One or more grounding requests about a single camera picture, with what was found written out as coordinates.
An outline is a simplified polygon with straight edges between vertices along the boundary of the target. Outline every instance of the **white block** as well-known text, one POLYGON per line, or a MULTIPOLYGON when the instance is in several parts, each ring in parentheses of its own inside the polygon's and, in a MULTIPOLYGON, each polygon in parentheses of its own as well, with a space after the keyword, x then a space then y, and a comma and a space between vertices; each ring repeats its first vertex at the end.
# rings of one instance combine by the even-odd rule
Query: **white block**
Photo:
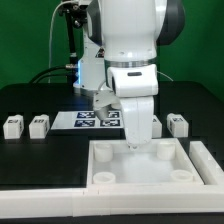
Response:
POLYGON ((162 123, 154 115, 152 122, 152 138, 161 138, 162 137, 162 123))
POLYGON ((224 185, 222 168, 202 142, 190 142, 190 159, 206 184, 224 185))
POLYGON ((168 114, 167 128, 175 138, 188 137, 189 124, 180 114, 168 114))
POLYGON ((49 116, 36 116, 29 125, 31 139, 43 139, 50 129, 49 116))
POLYGON ((19 139, 24 129, 23 116, 9 116, 3 125, 5 139, 19 139))

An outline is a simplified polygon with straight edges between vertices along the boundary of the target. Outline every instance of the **black table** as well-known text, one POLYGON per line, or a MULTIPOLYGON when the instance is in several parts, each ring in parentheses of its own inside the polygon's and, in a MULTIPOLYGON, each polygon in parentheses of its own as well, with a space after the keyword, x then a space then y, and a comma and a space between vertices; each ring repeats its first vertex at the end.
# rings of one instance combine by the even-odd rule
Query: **black table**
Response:
MULTIPOLYGON (((224 169, 224 103, 194 82, 162 82, 155 96, 155 114, 163 124, 169 113, 182 114, 190 124, 190 141, 202 141, 224 169)), ((88 144, 92 139, 124 139, 122 129, 51 130, 45 140, 31 140, 28 125, 47 114, 52 125, 58 111, 92 110, 92 100, 75 95, 66 84, 17 84, 0 90, 0 126, 21 114, 25 130, 19 140, 4 140, 0 128, 0 190, 85 187, 88 144)), ((223 214, 173 214, 10 220, 8 223, 224 223, 223 214)))

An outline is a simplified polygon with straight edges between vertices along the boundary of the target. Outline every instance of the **wire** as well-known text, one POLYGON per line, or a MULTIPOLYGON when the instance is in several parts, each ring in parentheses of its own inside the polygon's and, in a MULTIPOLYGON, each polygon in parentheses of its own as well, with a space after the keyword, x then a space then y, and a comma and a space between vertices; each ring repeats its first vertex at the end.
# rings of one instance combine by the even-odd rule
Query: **wire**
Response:
POLYGON ((36 83, 39 83, 41 80, 45 79, 45 78, 49 78, 49 77, 60 77, 60 76, 73 76, 74 74, 71 73, 66 73, 66 74, 50 74, 50 75, 45 75, 40 77, 36 83))
POLYGON ((106 82, 106 80, 103 80, 101 83, 100 83, 100 85, 99 85, 99 87, 98 87, 98 91, 100 91, 101 90, 101 88, 103 87, 103 84, 106 82))
POLYGON ((169 79, 171 82, 174 81, 172 78, 170 78, 168 75, 166 75, 166 74, 164 74, 162 72, 157 71, 157 73, 159 73, 160 75, 163 75, 164 77, 166 77, 167 79, 169 79))
POLYGON ((65 66, 55 66, 55 67, 52 67, 52 68, 48 68, 40 73, 38 73, 37 75, 35 75, 30 81, 29 81, 29 84, 31 83, 34 83, 38 78, 40 78, 42 75, 46 74, 46 73, 49 73, 49 72, 53 72, 53 71, 56 71, 56 70, 61 70, 61 69, 66 69, 65 66))
POLYGON ((53 36, 54 21, 55 21, 56 13, 62 5, 66 5, 66 4, 74 3, 74 2, 76 2, 76 1, 70 0, 70 1, 62 2, 55 8, 55 10, 53 12, 53 15, 51 18, 50 37, 49 37, 49 68, 51 68, 51 63, 52 63, 52 36, 53 36))

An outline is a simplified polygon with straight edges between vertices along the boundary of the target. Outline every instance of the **small white block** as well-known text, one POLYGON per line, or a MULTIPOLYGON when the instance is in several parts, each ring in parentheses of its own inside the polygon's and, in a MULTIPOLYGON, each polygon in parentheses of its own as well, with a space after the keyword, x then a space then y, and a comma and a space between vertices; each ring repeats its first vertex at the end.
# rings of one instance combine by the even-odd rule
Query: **small white block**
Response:
POLYGON ((188 137, 189 124, 180 114, 168 114, 167 128, 175 138, 188 137))
POLYGON ((36 116, 29 125, 31 139, 43 139, 50 129, 49 116, 36 116))
POLYGON ((162 137, 162 123, 154 115, 152 121, 152 138, 161 138, 162 137))
POLYGON ((24 129, 23 116, 9 116, 3 125, 5 139, 19 139, 24 129))

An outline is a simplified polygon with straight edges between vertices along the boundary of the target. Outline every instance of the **green background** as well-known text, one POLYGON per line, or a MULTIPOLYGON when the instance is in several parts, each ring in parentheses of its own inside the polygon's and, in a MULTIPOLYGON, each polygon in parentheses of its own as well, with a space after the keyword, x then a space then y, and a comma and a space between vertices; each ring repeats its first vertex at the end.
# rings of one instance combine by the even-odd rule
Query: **green background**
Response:
MULTIPOLYGON (((0 88, 27 83, 48 67, 50 21, 59 2, 0 0, 0 88)), ((224 1, 183 0, 183 4, 185 29, 172 45, 158 49, 158 68, 176 81, 202 83, 224 101, 224 1)), ((54 30, 53 65, 66 64, 65 18, 56 17, 54 30)))

